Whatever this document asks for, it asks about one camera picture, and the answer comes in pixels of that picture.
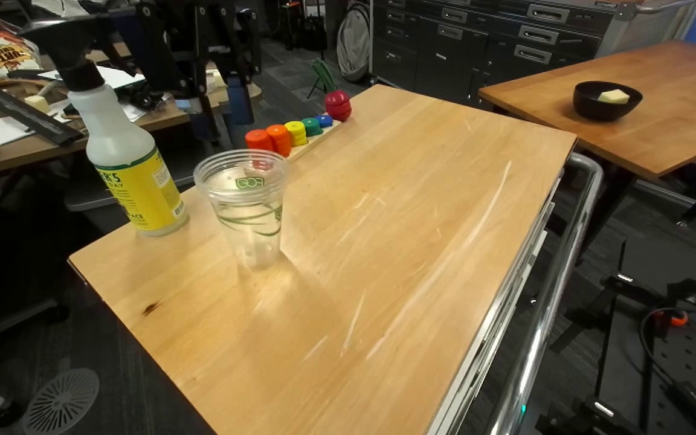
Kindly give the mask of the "clear plastic cup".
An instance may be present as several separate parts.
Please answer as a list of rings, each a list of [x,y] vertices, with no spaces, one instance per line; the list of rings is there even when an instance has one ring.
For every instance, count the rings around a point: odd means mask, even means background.
[[[279,255],[282,201],[230,204],[213,201],[213,213],[232,255],[247,268],[266,268]]]
[[[271,151],[224,151],[204,158],[193,169],[193,182],[209,204],[255,204],[273,201],[285,193],[286,160]]]

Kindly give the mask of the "green wooden cylinder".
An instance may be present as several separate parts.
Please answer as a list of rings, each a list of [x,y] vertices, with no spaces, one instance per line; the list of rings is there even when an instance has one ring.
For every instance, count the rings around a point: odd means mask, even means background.
[[[306,139],[323,132],[319,118],[301,118],[301,122],[305,122]]]

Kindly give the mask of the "blue wooden cylinder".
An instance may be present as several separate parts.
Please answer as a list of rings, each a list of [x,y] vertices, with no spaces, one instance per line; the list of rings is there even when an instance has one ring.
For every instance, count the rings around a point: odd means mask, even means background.
[[[319,125],[322,125],[322,129],[331,129],[331,125],[334,125],[334,118],[331,118],[328,113],[322,113],[322,117],[319,117]]]

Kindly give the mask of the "yellow wooden cylinder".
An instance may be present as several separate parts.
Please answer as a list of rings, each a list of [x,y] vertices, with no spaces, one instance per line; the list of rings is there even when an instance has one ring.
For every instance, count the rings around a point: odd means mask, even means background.
[[[285,122],[285,130],[290,132],[295,147],[306,145],[305,122]]]

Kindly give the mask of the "orange wooden cylinder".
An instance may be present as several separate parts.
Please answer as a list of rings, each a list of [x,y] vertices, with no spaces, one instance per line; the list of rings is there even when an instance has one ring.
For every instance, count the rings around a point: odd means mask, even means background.
[[[286,158],[291,152],[291,135],[282,123],[267,125],[266,132],[271,135],[278,154]]]

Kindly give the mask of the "red wooden cylinder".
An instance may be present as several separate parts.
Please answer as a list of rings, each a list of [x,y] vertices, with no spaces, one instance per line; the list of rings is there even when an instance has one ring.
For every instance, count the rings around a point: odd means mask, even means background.
[[[273,139],[266,130],[248,130],[244,140],[247,140],[247,147],[276,151]]]

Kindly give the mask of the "black drawer cabinet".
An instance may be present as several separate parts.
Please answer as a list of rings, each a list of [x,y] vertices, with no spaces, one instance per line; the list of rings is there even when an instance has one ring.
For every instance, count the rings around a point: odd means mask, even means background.
[[[678,38],[696,0],[370,0],[376,83],[481,103],[486,84]]]

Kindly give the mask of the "steel tool cart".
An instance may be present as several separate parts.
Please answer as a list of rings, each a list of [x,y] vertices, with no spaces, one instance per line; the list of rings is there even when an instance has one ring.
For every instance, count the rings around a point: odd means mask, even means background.
[[[562,290],[601,189],[601,168],[572,152],[520,259],[477,326],[428,435],[516,435]]]

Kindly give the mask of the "yellow label spray bottle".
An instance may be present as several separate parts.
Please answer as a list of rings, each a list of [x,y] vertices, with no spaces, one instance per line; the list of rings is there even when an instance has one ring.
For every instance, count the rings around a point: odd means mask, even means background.
[[[56,65],[86,129],[86,160],[139,235],[179,229],[187,213],[155,139],[134,125],[86,52],[111,29],[100,16],[41,19],[24,29]]]

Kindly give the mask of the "black bowl with food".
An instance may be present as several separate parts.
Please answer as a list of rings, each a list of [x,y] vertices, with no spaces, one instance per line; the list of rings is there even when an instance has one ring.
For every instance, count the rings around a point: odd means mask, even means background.
[[[621,83],[578,83],[572,90],[572,110],[590,122],[615,122],[631,113],[642,101],[642,95]]]

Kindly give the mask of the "brown office desk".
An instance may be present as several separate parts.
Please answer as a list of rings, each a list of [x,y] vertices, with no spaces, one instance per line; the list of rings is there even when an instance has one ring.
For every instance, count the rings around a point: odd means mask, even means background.
[[[56,110],[29,107],[22,100],[25,87],[29,83],[11,83],[11,91],[0,91],[0,177],[83,147],[81,122],[56,122]]]

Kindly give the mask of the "wooden side table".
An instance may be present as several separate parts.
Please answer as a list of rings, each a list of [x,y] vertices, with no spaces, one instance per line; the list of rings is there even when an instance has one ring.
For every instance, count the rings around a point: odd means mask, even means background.
[[[619,122],[587,122],[572,90],[587,79],[633,87],[642,101]],[[590,215],[590,236],[612,217],[636,178],[662,178],[696,161],[696,44],[665,41],[487,84],[477,96],[527,122],[578,135],[578,147],[613,169]]]

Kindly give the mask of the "orange handled clamp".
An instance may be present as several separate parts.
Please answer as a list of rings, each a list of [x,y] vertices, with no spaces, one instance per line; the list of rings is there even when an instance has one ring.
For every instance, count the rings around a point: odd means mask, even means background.
[[[651,317],[657,331],[684,329],[690,317],[684,310],[662,310]]]

